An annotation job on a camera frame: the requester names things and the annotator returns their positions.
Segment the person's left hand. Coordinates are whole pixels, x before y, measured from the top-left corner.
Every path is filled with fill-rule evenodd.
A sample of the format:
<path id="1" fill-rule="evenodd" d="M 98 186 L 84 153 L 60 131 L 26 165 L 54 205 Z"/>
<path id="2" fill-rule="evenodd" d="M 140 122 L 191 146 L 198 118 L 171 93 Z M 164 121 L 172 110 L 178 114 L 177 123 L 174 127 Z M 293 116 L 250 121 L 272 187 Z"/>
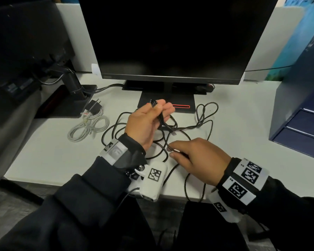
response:
<path id="1" fill-rule="evenodd" d="M 160 125 L 158 119 L 160 114 L 162 114 L 164 121 L 168 121 L 174 112 L 175 107 L 172 103 L 167 103 L 164 99 L 157 100 L 155 106 L 147 103 L 130 114 L 125 133 L 138 142 L 146 152 L 151 147 L 155 132 Z"/>

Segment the person's black trousers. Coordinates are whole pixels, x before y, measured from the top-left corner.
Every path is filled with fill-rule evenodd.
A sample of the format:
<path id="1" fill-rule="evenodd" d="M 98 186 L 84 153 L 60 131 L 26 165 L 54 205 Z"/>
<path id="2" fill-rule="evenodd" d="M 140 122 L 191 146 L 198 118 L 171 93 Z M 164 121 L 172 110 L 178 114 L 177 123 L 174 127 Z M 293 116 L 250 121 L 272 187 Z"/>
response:
<path id="1" fill-rule="evenodd" d="M 158 242 L 137 199 L 126 198 L 114 216 L 116 230 L 112 251 L 249 251 L 239 227 L 226 222 L 213 204 L 187 202 L 169 249 Z"/>

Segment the person's right forearm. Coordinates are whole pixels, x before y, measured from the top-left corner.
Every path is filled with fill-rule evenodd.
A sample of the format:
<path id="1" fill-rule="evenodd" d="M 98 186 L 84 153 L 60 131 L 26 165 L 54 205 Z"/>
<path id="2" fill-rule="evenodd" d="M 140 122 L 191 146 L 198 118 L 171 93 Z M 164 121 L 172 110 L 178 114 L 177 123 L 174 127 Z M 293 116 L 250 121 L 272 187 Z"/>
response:
<path id="1" fill-rule="evenodd" d="M 313 197 L 299 197 L 269 177 L 241 211 L 269 228 L 270 239 L 280 251 L 314 251 Z"/>

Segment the white divider panel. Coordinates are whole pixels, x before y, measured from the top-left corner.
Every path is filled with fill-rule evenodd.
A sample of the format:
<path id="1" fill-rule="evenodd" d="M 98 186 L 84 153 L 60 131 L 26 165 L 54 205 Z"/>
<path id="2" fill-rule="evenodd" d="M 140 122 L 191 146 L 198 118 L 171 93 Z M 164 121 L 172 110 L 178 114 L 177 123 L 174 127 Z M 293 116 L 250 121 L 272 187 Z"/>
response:
<path id="1" fill-rule="evenodd" d="M 75 53 L 71 60 L 75 71 L 100 75 L 101 72 L 97 68 L 97 59 L 80 4 L 57 3 L 56 6 Z"/>

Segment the grey marker wrist band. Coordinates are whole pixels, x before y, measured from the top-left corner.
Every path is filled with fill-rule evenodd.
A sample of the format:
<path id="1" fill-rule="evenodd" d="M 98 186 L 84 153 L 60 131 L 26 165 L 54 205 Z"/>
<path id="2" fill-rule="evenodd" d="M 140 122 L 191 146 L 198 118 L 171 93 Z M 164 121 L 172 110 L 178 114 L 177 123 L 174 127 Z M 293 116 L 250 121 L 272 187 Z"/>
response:
<path id="1" fill-rule="evenodd" d="M 99 156 L 121 171 L 134 171 L 147 165 L 144 148 L 126 133 L 118 139 L 112 139 Z"/>

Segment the large black monitor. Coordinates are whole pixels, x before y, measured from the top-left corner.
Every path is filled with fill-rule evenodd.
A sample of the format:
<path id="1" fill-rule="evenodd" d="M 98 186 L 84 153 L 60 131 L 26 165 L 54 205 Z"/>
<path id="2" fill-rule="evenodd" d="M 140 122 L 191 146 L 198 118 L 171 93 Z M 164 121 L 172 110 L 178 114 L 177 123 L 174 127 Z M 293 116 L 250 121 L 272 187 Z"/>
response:
<path id="1" fill-rule="evenodd" d="M 103 79 L 238 85 L 278 0 L 79 0 Z"/>

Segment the person's left forearm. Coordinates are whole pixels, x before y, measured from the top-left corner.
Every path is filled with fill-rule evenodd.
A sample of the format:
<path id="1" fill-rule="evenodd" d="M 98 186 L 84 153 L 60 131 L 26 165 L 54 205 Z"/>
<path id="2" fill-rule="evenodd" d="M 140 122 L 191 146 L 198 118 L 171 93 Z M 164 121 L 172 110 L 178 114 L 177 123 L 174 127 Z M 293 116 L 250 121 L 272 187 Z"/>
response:
<path id="1" fill-rule="evenodd" d="M 0 239 L 0 251 L 112 251 L 114 216 L 131 181 L 98 156 Z"/>

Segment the black side monitor stand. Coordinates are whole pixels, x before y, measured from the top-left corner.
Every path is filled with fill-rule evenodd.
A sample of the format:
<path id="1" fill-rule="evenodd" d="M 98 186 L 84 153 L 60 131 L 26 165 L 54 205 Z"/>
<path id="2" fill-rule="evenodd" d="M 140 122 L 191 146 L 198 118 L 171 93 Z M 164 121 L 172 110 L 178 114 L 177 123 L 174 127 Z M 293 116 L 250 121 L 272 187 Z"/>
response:
<path id="1" fill-rule="evenodd" d="M 79 118 L 90 102 L 97 85 L 80 84 L 69 67 L 54 64 L 47 70 L 49 74 L 60 74 L 59 86 L 54 93 L 39 107 L 35 119 L 40 118 Z"/>

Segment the dark blue drawer box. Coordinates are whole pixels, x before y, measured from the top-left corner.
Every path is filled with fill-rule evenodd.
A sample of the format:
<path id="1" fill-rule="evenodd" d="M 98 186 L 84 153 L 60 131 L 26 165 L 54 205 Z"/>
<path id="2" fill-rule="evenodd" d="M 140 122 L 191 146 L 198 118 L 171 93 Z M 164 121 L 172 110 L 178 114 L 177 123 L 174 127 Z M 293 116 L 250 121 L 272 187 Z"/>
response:
<path id="1" fill-rule="evenodd" d="M 269 140 L 314 158 L 314 36 L 276 89 Z"/>

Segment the white marker wrist band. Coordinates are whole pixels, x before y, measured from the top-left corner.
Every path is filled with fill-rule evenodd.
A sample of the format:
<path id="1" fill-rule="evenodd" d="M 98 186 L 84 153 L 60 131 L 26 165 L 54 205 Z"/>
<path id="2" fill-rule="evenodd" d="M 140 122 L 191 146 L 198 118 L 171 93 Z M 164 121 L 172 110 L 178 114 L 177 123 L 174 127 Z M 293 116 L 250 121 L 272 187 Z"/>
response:
<path id="1" fill-rule="evenodd" d="M 269 174 L 267 169 L 246 158 L 233 157 L 218 186 L 209 193 L 208 200 L 227 222 L 238 223 L 246 212 L 231 208 L 221 195 L 226 192 L 235 198 L 237 203 L 240 202 L 242 206 L 246 207 L 264 187 Z"/>

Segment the black mouse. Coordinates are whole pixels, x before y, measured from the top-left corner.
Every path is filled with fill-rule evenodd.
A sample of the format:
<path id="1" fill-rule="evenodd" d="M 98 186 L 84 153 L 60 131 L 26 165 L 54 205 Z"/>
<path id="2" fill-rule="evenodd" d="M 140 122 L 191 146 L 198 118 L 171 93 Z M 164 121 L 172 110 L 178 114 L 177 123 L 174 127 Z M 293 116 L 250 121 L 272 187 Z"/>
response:
<path id="1" fill-rule="evenodd" d="M 206 93 L 212 93 L 215 89 L 214 84 L 200 84 L 195 87 L 196 91 L 198 93 L 206 94 Z"/>

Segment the person's right hand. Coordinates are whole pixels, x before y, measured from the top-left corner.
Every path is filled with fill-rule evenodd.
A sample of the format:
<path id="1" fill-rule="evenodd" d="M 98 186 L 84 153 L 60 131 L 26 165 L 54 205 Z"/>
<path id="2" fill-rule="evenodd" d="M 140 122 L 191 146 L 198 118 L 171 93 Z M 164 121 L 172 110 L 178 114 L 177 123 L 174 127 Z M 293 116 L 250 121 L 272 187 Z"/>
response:
<path id="1" fill-rule="evenodd" d="M 211 186 L 218 185 L 232 159 L 222 149 L 202 138 L 176 140 L 169 146 L 174 152 L 187 154 L 190 158 L 190 168 L 185 170 Z"/>

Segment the black monitor stand base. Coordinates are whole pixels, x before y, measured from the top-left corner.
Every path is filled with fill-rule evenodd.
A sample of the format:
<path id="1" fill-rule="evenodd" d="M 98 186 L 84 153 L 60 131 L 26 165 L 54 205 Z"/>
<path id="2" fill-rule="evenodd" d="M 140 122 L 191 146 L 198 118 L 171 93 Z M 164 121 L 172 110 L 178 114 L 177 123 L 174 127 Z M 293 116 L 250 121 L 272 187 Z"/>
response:
<path id="1" fill-rule="evenodd" d="M 207 94 L 198 93 L 195 89 L 197 85 L 200 84 L 126 80 L 122 90 L 142 92 L 137 108 L 151 100 L 164 99 L 172 103 L 176 112 L 192 114 L 196 112 L 194 95 Z"/>

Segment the black side monitor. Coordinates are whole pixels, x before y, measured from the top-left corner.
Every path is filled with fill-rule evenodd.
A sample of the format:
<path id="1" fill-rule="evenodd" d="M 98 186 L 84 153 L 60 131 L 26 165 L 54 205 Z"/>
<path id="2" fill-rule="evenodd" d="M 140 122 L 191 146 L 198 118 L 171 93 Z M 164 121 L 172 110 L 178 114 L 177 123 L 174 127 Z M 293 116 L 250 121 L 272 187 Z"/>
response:
<path id="1" fill-rule="evenodd" d="M 0 0 L 0 126 L 74 56 L 54 0 Z"/>

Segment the black power adapter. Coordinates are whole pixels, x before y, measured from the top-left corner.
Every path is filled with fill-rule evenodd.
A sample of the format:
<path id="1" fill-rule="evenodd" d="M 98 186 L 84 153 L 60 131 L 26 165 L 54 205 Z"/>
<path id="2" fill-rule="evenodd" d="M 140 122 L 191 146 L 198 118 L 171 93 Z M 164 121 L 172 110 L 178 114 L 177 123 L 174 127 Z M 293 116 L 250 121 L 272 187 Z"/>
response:
<path id="1" fill-rule="evenodd" d="M 97 115 L 102 110 L 102 105 L 100 104 L 100 100 L 91 100 L 86 106 L 85 110 L 87 113 L 90 113 L 91 115 Z"/>

